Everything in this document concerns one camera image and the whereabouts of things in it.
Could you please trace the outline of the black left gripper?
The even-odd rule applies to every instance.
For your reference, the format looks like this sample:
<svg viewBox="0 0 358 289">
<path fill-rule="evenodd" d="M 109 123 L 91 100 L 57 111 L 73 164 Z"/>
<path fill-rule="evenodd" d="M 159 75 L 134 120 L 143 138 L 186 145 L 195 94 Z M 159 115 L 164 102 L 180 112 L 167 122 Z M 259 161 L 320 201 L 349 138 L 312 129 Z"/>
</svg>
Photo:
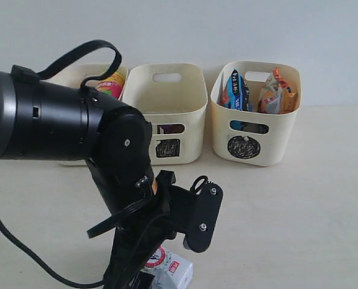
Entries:
<svg viewBox="0 0 358 289">
<path fill-rule="evenodd" d="M 223 200 L 223 190 L 207 176 L 198 177 L 190 190 L 176 186 L 174 172 L 162 170 L 150 181 L 121 185 L 109 182 L 106 205 L 115 230 L 103 289 L 152 288 L 155 276 L 142 271 L 165 241 L 184 233 L 184 248 L 205 252 L 211 245 Z"/>
</svg>

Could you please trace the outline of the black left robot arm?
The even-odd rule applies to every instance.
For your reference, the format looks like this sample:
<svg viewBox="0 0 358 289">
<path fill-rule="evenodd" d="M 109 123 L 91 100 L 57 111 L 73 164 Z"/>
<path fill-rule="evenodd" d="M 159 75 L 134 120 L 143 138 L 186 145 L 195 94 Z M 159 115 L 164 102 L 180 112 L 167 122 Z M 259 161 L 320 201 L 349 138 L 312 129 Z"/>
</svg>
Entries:
<svg viewBox="0 0 358 289">
<path fill-rule="evenodd" d="M 103 288 L 128 288 L 178 233 L 193 252 L 211 244 L 222 189 L 205 175 L 186 190 L 172 171 L 154 174 L 151 140 L 152 124 L 114 97 L 19 66 L 0 72 L 0 160 L 84 160 L 110 211 L 87 231 L 90 238 L 114 232 Z"/>
</svg>

